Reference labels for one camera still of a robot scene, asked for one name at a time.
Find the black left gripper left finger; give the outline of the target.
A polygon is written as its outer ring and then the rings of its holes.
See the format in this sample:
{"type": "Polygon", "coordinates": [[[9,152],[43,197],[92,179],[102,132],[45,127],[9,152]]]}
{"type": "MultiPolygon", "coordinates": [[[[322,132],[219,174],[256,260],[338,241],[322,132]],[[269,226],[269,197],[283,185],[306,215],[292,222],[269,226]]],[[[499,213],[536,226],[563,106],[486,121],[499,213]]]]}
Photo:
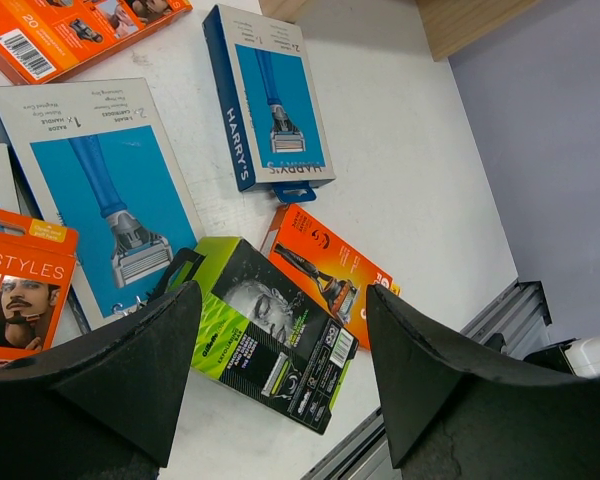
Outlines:
{"type": "Polygon", "coordinates": [[[0,368],[0,479],[155,479],[201,317],[198,284],[0,368]]]}

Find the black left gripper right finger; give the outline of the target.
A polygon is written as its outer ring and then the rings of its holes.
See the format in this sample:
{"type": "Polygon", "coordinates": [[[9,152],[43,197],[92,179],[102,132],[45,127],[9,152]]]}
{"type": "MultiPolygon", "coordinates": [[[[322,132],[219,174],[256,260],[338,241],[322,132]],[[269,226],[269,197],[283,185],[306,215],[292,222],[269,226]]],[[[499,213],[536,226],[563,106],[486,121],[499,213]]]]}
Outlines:
{"type": "Polygon", "coordinates": [[[367,290],[392,465],[406,479],[600,479],[600,377],[516,360],[367,290]]]}

